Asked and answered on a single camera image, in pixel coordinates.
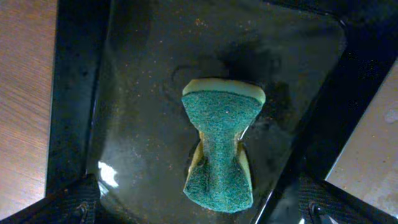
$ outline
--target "black baking tray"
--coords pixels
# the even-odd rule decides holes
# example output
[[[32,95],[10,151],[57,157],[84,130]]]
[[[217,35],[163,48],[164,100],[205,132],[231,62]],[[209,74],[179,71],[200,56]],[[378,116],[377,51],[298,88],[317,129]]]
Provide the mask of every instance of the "black baking tray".
[[[331,169],[397,58],[397,12],[392,1],[60,0],[46,193],[94,173],[124,222],[299,221],[294,203],[280,208],[285,190],[304,167]],[[232,215],[182,193],[198,136],[181,90],[209,76],[267,95],[244,139],[254,206]]]

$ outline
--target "wooden countertop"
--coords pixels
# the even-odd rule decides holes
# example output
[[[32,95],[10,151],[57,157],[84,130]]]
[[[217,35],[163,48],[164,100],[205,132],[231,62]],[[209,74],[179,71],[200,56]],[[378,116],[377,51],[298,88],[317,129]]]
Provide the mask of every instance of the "wooden countertop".
[[[0,220],[44,196],[56,0],[0,1]]]

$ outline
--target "kitchen sponge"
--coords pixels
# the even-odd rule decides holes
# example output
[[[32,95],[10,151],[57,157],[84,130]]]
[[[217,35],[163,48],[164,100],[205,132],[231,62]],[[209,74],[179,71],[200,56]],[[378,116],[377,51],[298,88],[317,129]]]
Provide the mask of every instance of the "kitchen sponge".
[[[201,140],[183,190],[190,200],[218,212],[251,207],[249,164],[239,140],[265,100],[258,86],[234,80],[192,80],[184,88],[182,102]]]

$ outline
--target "wooden surface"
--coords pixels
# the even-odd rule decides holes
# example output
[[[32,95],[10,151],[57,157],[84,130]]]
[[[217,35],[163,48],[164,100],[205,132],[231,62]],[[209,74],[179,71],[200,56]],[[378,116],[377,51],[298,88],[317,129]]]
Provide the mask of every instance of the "wooden surface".
[[[0,1],[0,220],[44,196],[56,11]]]
[[[398,217],[398,60],[327,181]]]

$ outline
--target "sponge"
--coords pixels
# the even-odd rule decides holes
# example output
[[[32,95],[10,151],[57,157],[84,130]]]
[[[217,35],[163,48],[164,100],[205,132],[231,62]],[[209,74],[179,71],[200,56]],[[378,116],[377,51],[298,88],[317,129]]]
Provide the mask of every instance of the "sponge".
[[[200,135],[183,190],[190,200],[217,212],[252,206],[249,164],[239,140],[265,100],[261,88],[235,80],[192,80],[183,89],[182,103]]]

